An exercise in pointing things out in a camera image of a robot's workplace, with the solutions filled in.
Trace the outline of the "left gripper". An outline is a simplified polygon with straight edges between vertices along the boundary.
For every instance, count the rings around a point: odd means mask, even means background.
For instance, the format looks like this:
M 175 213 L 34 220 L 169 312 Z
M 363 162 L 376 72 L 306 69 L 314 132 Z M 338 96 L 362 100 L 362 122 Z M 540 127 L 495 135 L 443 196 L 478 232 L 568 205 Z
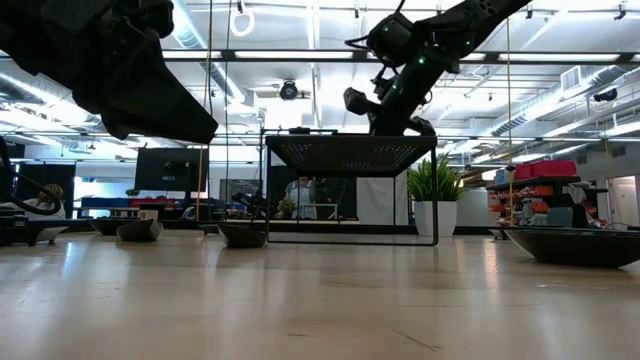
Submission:
M 14 0 L 14 61 L 71 90 L 94 90 L 107 132 L 206 144 L 216 120 L 162 62 L 123 63 L 173 31 L 168 0 Z

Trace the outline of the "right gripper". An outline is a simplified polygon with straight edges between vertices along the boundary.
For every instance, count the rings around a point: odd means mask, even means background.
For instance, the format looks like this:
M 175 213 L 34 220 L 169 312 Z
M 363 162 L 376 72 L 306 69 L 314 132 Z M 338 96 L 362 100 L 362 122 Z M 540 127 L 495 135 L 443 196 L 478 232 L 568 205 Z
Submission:
M 410 60 L 392 78 L 384 78 L 383 68 L 372 80 L 380 100 L 381 113 L 370 116 L 372 136 L 402 136 L 406 128 L 421 136 L 435 136 L 430 121 L 414 116 L 407 121 L 387 114 L 412 114 L 440 77 L 440 64 L 429 59 Z

